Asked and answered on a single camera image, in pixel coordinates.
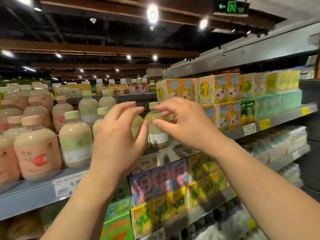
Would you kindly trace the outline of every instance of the left hand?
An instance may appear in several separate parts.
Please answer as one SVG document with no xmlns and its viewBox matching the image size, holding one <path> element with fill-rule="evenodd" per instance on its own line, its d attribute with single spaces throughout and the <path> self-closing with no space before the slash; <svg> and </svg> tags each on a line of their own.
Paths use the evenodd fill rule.
<svg viewBox="0 0 320 240">
<path fill-rule="evenodd" d="M 144 109 L 135 106 L 136 102 L 115 105 L 99 125 L 88 172 L 93 172 L 104 184 L 119 184 L 146 147 L 148 121 L 144 121 L 136 138 L 131 132 L 135 116 Z"/>
</svg>

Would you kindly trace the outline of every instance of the hand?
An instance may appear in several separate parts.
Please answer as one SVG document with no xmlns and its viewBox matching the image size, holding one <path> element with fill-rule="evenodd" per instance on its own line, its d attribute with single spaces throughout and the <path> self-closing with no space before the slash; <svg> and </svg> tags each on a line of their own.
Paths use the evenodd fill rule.
<svg viewBox="0 0 320 240">
<path fill-rule="evenodd" d="M 163 120 L 154 120 L 153 124 L 187 147 L 206 153 L 227 138 L 196 102 L 175 97 L 154 106 L 154 109 L 164 111 L 161 113 L 163 117 L 176 114 L 176 124 Z"/>
<path fill-rule="evenodd" d="M 148 121 L 144 121 L 136 138 L 131 132 L 135 116 L 144 109 L 135 106 L 136 102 L 115 105 L 104 117 L 94 138 L 90 170 L 107 183 L 122 181 L 146 147 Z"/>
</svg>

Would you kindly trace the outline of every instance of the forearm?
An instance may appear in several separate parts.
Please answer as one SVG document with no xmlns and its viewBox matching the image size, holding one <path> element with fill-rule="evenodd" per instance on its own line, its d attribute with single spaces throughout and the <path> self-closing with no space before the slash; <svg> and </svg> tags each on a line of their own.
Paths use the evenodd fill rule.
<svg viewBox="0 0 320 240">
<path fill-rule="evenodd" d="M 98 240 L 117 182 L 101 182 L 88 170 L 41 240 Z"/>
<path fill-rule="evenodd" d="M 206 149 L 270 240 L 320 239 L 320 205 L 223 136 Z"/>
</svg>

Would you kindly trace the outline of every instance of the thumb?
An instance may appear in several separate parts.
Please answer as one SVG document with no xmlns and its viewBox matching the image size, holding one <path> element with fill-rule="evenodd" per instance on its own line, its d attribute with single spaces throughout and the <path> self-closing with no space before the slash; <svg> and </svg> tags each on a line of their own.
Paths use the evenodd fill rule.
<svg viewBox="0 0 320 240">
<path fill-rule="evenodd" d="M 144 148 L 147 145 L 147 139 L 148 139 L 148 125 L 149 122 L 145 120 L 140 127 L 140 130 L 136 136 L 136 142 L 135 145 L 139 151 L 143 151 Z"/>
<path fill-rule="evenodd" d="M 172 135 L 174 137 L 174 135 L 176 134 L 177 131 L 177 125 L 170 123 L 168 121 L 164 121 L 164 120 L 154 120 L 153 124 L 158 127 L 159 129 L 162 129 L 164 132 L 169 133 L 170 135 Z"/>
</svg>

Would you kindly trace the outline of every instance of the finger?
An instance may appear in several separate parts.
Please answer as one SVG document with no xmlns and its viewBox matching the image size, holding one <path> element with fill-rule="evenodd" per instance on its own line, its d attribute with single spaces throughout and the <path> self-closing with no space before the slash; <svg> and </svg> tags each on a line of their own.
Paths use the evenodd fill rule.
<svg viewBox="0 0 320 240">
<path fill-rule="evenodd" d="M 170 112 L 170 111 L 164 111 L 164 112 L 162 112 L 160 115 L 161 115 L 162 117 L 167 117 L 167 116 L 172 115 L 172 114 L 173 114 L 173 113 Z"/>
<path fill-rule="evenodd" d="M 112 120 L 112 121 L 116 121 L 117 119 L 119 119 L 119 117 L 122 115 L 122 113 L 129 108 L 133 108 L 136 106 L 136 102 L 125 102 L 125 103 L 120 103 L 120 104 L 116 104 L 114 105 L 114 107 L 109 111 L 109 113 L 107 114 L 107 116 L 105 116 L 104 120 Z"/>
<path fill-rule="evenodd" d="M 142 113 L 143 109 L 144 107 L 128 108 L 122 113 L 118 121 L 121 122 L 124 126 L 131 128 L 132 123 L 134 122 L 134 118 L 136 117 L 136 115 Z"/>
<path fill-rule="evenodd" d="M 149 126 L 149 121 L 145 120 L 136 136 L 135 145 L 137 147 L 137 150 L 141 151 L 141 155 L 147 145 L 148 131 L 149 131 L 148 126 Z"/>
<path fill-rule="evenodd" d="M 184 101 L 183 98 L 174 97 L 162 102 L 159 105 L 154 106 L 153 109 L 160 110 L 160 111 L 169 111 L 170 113 L 177 114 L 177 110 L 183 101 Z"/>
<path fill-rule="evenodd" d="M 164 120 L 154 120 L 153 124 L 158 127 L 159 129 L 162 129 L 164 132 L 169 133 L 170 135 L 172 135 L 174 137 L 174 135 L 176 134 L 177 131 L 177 125 L 170 123 L 168 121 L 164 121 Z"/>
</svg>

